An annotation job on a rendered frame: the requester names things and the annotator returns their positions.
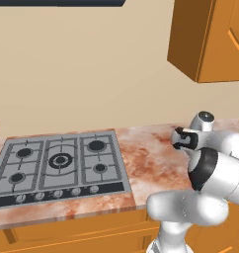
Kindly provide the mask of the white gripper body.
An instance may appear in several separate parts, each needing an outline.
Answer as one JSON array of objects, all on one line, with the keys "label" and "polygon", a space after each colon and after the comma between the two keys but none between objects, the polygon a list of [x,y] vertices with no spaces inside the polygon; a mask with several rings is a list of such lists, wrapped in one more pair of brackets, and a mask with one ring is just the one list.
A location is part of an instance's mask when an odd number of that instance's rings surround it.
[{"label": "white gripper body", "polygon": [[182,147],[195,150],[199,143],[199,135],[195,130],[178,126],[172,131],[171,143],[178,150]]}]

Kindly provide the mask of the orange base cupboard door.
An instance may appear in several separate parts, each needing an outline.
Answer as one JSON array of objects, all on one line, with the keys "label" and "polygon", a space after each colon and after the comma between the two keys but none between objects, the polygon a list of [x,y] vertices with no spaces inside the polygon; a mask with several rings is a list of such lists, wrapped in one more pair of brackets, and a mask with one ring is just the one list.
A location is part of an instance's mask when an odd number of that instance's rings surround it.
[{"label": "orange base cupboard door", "polygon": [[195,253],[239,253],[239,206],[230,203],[228,218],[219,226],[193,225],[186,242]]},{"label": "orange base cupboard door", "polygon": [[0,253],[144,253],[157,227],[77,236],[53,242],[17,242]]}]

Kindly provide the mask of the grey gas hob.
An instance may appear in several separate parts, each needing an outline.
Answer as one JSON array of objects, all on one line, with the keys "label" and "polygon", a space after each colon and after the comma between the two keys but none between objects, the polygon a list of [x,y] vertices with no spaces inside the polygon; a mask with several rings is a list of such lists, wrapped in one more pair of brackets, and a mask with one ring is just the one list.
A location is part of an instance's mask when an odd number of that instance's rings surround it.
[{"label": "grey gas hob", "polygon": [[[95,185],[99,192],[92,194]],[[79,196],[71,195],[74,188]],[[63,191],[59,199],[56,190]],[[8,139],[0,153],[0,209],[130,191],[112,130]],[[44,198],[36,201],[40,192]],[[18,204],[19,195],[26,199]]]}]

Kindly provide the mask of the orange drawer front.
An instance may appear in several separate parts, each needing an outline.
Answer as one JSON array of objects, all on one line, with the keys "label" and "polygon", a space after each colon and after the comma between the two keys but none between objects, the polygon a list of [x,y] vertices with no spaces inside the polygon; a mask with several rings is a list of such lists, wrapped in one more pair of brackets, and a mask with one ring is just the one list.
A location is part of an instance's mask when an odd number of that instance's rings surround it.
[{"label": "orange drawer front", "polygon": [[53,242],[77,236],[92,236],[94,234],[129,231],[157,227],[145,210],[127,211],[107,215],[90,216],[49,224],[32,225],[7,230],[7,238],[12,237],[7,246],[17,242]]}]

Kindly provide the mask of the dark range hood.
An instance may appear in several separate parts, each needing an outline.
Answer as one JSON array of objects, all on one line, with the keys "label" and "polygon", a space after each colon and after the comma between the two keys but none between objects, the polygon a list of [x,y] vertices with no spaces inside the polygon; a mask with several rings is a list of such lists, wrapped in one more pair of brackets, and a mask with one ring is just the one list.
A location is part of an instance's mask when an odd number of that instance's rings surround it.
[{"label": "dark range hood", "polygon": [[122,7],[125,0],[0,0],[0,7]]}]

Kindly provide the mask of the orange wall cupboard door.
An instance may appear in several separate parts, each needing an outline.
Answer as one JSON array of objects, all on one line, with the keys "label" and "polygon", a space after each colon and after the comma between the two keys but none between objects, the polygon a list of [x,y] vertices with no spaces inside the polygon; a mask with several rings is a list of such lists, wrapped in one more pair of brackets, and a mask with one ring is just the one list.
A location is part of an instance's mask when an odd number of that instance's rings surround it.
[{"label": "orange wall cupboard door", "polygon": [[216,0],[199,82],[239,81],[239,0]]}]

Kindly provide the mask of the orange wall cupboard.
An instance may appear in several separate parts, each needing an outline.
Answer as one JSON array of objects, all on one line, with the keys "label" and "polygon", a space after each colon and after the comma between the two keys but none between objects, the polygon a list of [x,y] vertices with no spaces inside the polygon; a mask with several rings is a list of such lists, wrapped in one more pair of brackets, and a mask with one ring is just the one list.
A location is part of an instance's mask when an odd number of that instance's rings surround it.
[{"label": "orange wall cupboard", "polygon": [[216,0],[175,0],[168,61],[199,82],[201,63]]}]

